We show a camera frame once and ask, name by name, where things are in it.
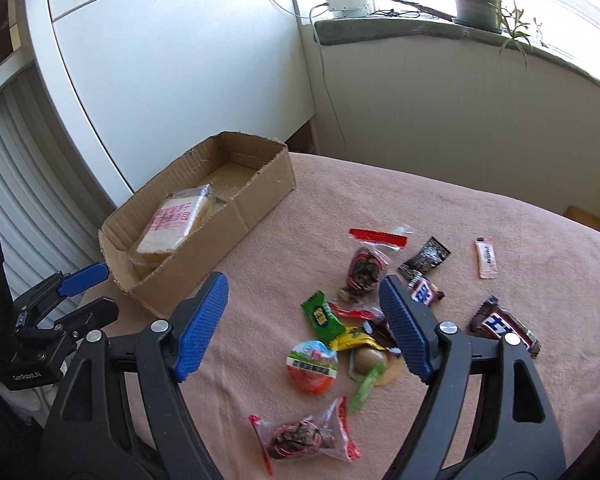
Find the white power adapter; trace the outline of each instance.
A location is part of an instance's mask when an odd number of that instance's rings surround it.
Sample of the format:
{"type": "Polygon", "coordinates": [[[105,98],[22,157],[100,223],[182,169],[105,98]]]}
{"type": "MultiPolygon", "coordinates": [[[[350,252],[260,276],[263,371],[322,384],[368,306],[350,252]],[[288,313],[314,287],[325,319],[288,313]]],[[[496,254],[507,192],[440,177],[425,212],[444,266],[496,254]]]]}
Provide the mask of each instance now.
{"type": "Polygon", "coordinates": [[[364,18],[371,12],[366,0],[327,0],[327,4],[336,18],[364,18]]]}

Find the corrugated white panel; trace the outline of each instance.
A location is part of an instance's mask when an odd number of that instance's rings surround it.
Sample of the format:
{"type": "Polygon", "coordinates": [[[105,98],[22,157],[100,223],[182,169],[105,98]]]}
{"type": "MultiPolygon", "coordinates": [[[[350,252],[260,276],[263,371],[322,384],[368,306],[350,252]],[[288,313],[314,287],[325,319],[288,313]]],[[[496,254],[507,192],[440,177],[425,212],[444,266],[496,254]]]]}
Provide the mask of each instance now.
{"type": "MultiPolygon", "coordinates": [[[[0,94],[0,232],[14,296],[58,270],[100,259],[97,231],[106,205],[72,171],[79,166],[59,147],[60,126],[49,108],[34,68],[0,94]]],[[[78,302],[66,300],[54,317],[78,302]]]]}

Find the pink blanket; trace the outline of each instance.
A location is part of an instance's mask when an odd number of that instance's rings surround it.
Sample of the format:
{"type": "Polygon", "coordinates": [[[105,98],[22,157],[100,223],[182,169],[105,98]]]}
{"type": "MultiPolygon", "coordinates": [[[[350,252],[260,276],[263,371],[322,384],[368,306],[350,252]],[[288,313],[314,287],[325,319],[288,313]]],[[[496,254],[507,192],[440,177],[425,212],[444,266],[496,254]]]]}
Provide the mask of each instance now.
{"type": "MultiPolygon", "coordinates": [[[[218,266],[230,300],[200,370],[182,393],[206,446],[227,480],[265,478],[248,416],[285,418],[321,410],[356,391],[343,354],[335,386],[321,396],[300,392],[285,356],[314,338],[300,304],[315,290],[341,286],[354,246],[351,227],[417,230],[404,257],[436,236],[452,254],[431,274],[446,293],[434,307],[439,320],[464,328],[491,294],[540,338],[536,361],[554,406],[568,463],[600,428],[600,233],[517,200],[397,171],[319,156],[292,155],[298,188],[218,266]],[[481,280],[474,240],[494,241],[498,278],[481,280]]],[[[140,330],[152,315],[124,298],[110,281],[92,289],[118,300],[117,335],[140,330]]],[[[462,458],[479,380],[470,381],[446,464],[462,458]]],[[[138,433],[150,440],[136,380],[129,380],[138,433]]],[[[406,371],[373,391],[366,409],[350,418],[362,459],[321,456],[276,464],[283,479],[379,479],[404,441],[425,387],[406,371]]]]}

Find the green wrapper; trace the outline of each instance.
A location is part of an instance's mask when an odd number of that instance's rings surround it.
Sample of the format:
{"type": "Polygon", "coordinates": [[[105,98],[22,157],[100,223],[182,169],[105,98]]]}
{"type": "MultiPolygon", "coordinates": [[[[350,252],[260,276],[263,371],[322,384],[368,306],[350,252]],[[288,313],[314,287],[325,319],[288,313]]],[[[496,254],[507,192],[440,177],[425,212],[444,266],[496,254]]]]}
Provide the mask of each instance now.
{"type": "Polygon", "coordinates": [[[378,379],[385,371],[386,365],[378,363],[366,375],[365,380],[360,383],[356,394],[350,399],[349,409],[347,410],[349,415],[359,412],[364,407],[366,400],[371,395],[371,390],[374,389],[378,379]]]}
{"type": "Polygon", "coordinates": [[[321,290],[302,304],[302,310],[314,326],[316,339],[325,345],[329,346],[332,340],[345,333],[345,326],[331,311],[321,290]]]}

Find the silver bolt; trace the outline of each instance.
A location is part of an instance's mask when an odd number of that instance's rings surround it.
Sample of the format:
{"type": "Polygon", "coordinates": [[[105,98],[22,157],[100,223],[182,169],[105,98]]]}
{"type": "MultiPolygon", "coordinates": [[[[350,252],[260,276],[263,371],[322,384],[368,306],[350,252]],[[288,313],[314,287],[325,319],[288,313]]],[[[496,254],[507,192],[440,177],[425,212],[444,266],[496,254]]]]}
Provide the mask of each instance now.
{"type": "Polygon", "coordinates": [[[159,319],[158,321],[154,321],[151,323],[151,330],[154,332],[164,332],[169,328],[169,322],[163,319],[159,319]]]}
{"type": "Polygon", "coordinates": [[[87,334],[87,341],[89,343],[95,343],[96,341],[100,341],[102,338],[102,332],[100,330],[91,330],[87,334]]]}
{"type": "Polygon", "coordinates": [[[455,334],[458,331],[458,327],[450,321],[443,321],[440,323],[439,327],[440,332],[444,332],[445,334],[455,334]]]}
{"type": "Polygon", "coordinates": [[[507,332],[504,335],[504,341],[506,341],[507,343],[509,343],[512,346],[515,345],[519,345],[520,344],[520,336],[518,334],[514,334],[513,332],[507,332]]]}

